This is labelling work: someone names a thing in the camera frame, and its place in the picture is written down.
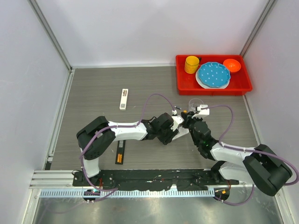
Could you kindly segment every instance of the small white box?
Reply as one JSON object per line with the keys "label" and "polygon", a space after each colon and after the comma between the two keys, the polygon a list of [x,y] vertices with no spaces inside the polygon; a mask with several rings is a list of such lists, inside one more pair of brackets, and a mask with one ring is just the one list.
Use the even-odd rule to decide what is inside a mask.
{"label": "small white box", "polygon": [[127,107],[127,99],[128,99],[128,92],[129,89],[122,89],[121,91],[121,104],[120,104],[120,110],[125,111]]}

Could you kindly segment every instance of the gray floor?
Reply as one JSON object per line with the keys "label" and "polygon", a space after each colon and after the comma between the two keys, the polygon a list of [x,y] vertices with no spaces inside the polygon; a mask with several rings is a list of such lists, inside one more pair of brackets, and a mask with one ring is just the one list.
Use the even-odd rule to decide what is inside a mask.
{"label": "gray floor", "polygon": [[[128,88],[126,111],[120,111],[121,90]],[[177,91],[175,67],[76,69],[60,129],[51,169],[80,169],[76,133],[96,117],[104,115],[116,122],[139,120],[146,98],[162,93],[174,105],[188,108],[190,99]],[[208,105],[227,104],[235,112],[235,123],[225,136],[228,144],[256,146],[252,126],[242,97],[199,96]],[[149,101],[144,118],[167,112],[171,107],[163,98],[154,96]],[[225,131],[231,120],[225,108],[211,109],[205,121],[215,138]],[[143,168],[210,168],[213,161],[200,156],[190,135],[164,146],[157,139],[126,142],[123,165],[115,165],[117,143],[113,143],[100,157],[101,169]]]}
{"label": "gray floor", "polygon": [[[244,201],[251,188],[232,188],[229,201]],[[255,190],[243,206],[213,198],[111,198],[81,204],[82,198],[41,198],[34,224],[282,224],[275,198]]]}

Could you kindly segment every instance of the wire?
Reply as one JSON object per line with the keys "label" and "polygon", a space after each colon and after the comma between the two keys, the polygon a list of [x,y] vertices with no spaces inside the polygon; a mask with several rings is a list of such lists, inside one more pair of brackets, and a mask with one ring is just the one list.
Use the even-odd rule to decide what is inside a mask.
{"label": "wire", "polygon": [[160,94],[160,93],[154,93],[154,94],[151,94],[151,95],[146,99],[146,101],[145,101],[145,104],[144,104],[144,106],[143,106],[143,110],[142,110],[142,114],[141,114],[140,120],[137,122],[136,125],[119,125],[119,126],[114,125],[114,126],[104,127],[103,129],[99,130],[99,131],[93,136],[93,138],[89,141],[89,143],[85,146],[85,148],[83,149],[82,153],[81,153],[80,156],[79,156],[79,159],[82,158],[82,156],[86,153],[86,151],[88,150],[88,148],[90,147],[90,145],[94,142],[94,140],[95,140],[95,139],[96,139],[96,138],[97,138],[103,131],[108,130],[108,129],[111,129],[111,128],[116,128],[116,127],[136,127],[136,126],[138,126],[138,125],[141,123],[142,119],[143,119],[143,116],[144,116],[144,113],[145,113],[145,108],[146,108],[146,105],[147,105],[149,99],[150,99],[152,96],[156,96],[156,95],[161,96],[161,97],[163,97],[164,99],[166,99],[166,100],[168,101],[168,103],[171,105],[172,109],[173,109],[174,111],[176,110],[175,107],[174,107],[174,105],[170,102],[170,100],[169,100],[167,97],[163,96],[163,95]]}
{"label": "wire", "polygon": [[104,189],[100,189],[100,188],[96,187],[95,185],[93,185],[93,183],[91,183],[91,181],[89,180],[89,178],[88,178],[88,176],[87,176],[87,173],[86,173],[86,170],[85,170],[85,167],[84,167],[84,163],[83,163],[83,158],[84,158],[83,156],[84,156],[84,154],[86,153],[86,151],[88,150],[88,148],[90,147],[90,145],[94,142],[94,140],[95,140],[95,139],[96,139],[96,138],[97,138],[103,131],[108,130],[108,129],[111,129],[111,128],[118,128],[118,127],[129,127],[129,128],[133,128],[133,127],[138,126],[138,125],[141,123],[141,121],[142,121],[142,119],[143,119],[143,117],[144,117],[144,113],[145,113],[146,105],[148,104],[148,101],[149,101],[149,99],[150,99],[152,96],[161,96],[161,97],[163,97],[164,99],[166,99],[166,100],[168,101],[168,103],[171,105],[172,109],[175,111],[175,107],[174,107],[174,105],[170,102],[170,100],[169,100],[167,97],[163,96],[163,95],[160,94],[160,93],[154,93],[154,94],[151,94],[151,95],[146,99],[146,101],[145,101],[145,103],[144,103],[141,117],[140,117],[140,119],[139,119],[139,121],[137,122],[136,125],[119,125],[119,126],[114,125],[114,126],[104,127],[103,129],[99,130],[99,131],[92,137],[92,139],[89,141],[89,143],[86,145],[86,147],[84,148],[84,150],[82,151],[82,153],[81,153],[80,156],[79,156],[79,159],[80,159],[80,161],[81,161],[82,171],[83,171],[84,176],[85,176],[85,179],[87,180],[87,182],[89,183],[89,185],[92,186],[93,188],[97,189],[98,191],[112,191],[112,193],[109,193],[109,194],[106,195],[104,198],[106,198],[107,196],[109,196],[109,195],[113,194],[115,191],[117,191],[117,188],[104,190]]}
{"label": "wire", "polygon": [[[104,197],[100,197],[100,198],[94,200],[93,202],[103,201],[104,199],[106,199],[107,197],[109,197],[110,195],[112,195],[115,191],[116,191],[116,190],[113,190],[113,191],[111,191],[109,194],[107,194],[106,196],[104,196]],[[76,207],[78,207],[78,206],[80,206],[80,205],[87,204],[87,202],[85,202],[85,201],[80,202],[80,203],[74,205],[73,207],[71,207],[71,208],[69,208],[69,209],[67,209],[67,210],[65,210],[65,211],[52,211],[51,209],[49,209],[50,204],[51,204],[51,203],[48,203],[48,204],[46,205],[46,208],[43,210],[43,213],[42,213],[41,217],[39,218],[38,224],[41,223],[43,217],[44,217],[45,214],[46,214],[46,211],[49,211],[50,213],[53,213],[53,214],[61,215],[61,214],[64,214],[64,213],[67,213],[67,212],[73,210],[74,208],[76,208]]]}
{"label": "wire", "polygon": [[220,197],[215,196],[214,198],[216,198],[218,201],[220,201],[224,204],[228,204],[228,205],[232,205],[232,206],[239,206],[239,205],[243,205],[243,204],[247,203],[248,201],[250,201],[250,199],[253,197],[253,193],[254,193],[254,184],[252,185],[252,190],[251,190],[251,193],[250,193],[249,197],[244,202],[231,203],[231,202],[222,201],[221,200],[221,195],[220,195]]}
{"label": "wire", "polygon": [[[267,153],[267,152],[263,152],[263,151],[248,149],[248,148],[238,148],[238,147],[234,147],[232,145],[227,145],[227,144],[223,145],[223,142],[221,140],[223,139],[224,135],[230,130],[230,128],[231,128],[231,126],[232,126],[232,124],[234,122],[235,115],[234,115],[233,109],[230,106],[228,106],[228,105],[214,105],[214,106],[205,107],[203,109],[210,109],[210,108],[215,108],[215,107],[227,107],[230,110],[231,114],[232,114],[232,119],[230,121],[229,126],[227,127],[227,129],[223,132],[223,134],[219,138],[219,144],[222,147],[228,148],[228,149],[232,149],[232,150],[235,150],[235,151],[239,151],[239,152],[249,152],[249,153],[263,154],[263,155],[271,156],[273,158],[281,160],[282,162],[288,164],[294,170],[294,172],[296,174],[296,179],[294,181],[290,182],[290,183],[286,183],[285,186],[294,185],[294,184],[296,184],[296,183],[299,182],[299,171],[296,169],[296,167],[293,164],[291,164],[289,161],[287,161],[286,159],[284,159],[284,158],[282,158],[280,156],[277,156],[277,155],[274,155],[274,154],[271,154],[271,153]],[[225,202],[225,204],[230,204],[230,205],[242,205],[242,204],[245,204],[246,202],[248,202],[252,198],[253,192],[254,192],[254,185],[252,187],[252,192],[251,192],[249,198],[245,202],[243,202],[243,203],[237,203],[237,204]]]}

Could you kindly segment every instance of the red tray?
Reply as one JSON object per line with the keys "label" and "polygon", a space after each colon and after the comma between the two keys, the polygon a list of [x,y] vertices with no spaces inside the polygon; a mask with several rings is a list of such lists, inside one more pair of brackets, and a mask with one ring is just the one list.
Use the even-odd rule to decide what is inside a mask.
{"label": "red tray", "polygon": [[185,72],[185,60],[189,55],[177,55],[177,83],[180,95],[210,95],[210,96],[241,96],[252,90],[251,81],[246,70],[245,63],[240,55],[194,55],[201,57],[200,64],[207,62],[223,63],[224,60],[232,58],[240,62],[241,69],[231,73],[229,85],[225,89],[204,89],[195,79],[195,74]]}

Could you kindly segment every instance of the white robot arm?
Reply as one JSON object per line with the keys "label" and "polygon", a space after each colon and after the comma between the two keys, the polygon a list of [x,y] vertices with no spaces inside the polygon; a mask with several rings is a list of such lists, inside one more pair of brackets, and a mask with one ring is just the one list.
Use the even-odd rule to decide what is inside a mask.
{"label": "white robot arm", "polygon": [[[257,153],[235,151],[225,147],[224,143],[219,143],[211,136],[211,130],[203,121],[203,118],[209,115],[209,109],[206,108],[207,105],[201,105],[197,107],[197,112],[184,111],[181,115],[177,115],[176,111],[173,111],[172,116],[164,113],[158,118],[153,117],[135,123],[115,123],[107,121],[103,116],[98,117],[77,133],[79,146],[83,149],[97,131],[108,126],[112,127],[103,131],[84,154],[83,163],[87,176],[93,177],[99,173],[99,156],[114,141],[152,140],[157,137],[166,145],[190,133],[203,157],[219,161],[212,168],[215,171],[215,180],[254,183],[265,194],[275,195],[292,176],[291,170],[277,159]],[[274,154],[265,145],[251,149]]]}

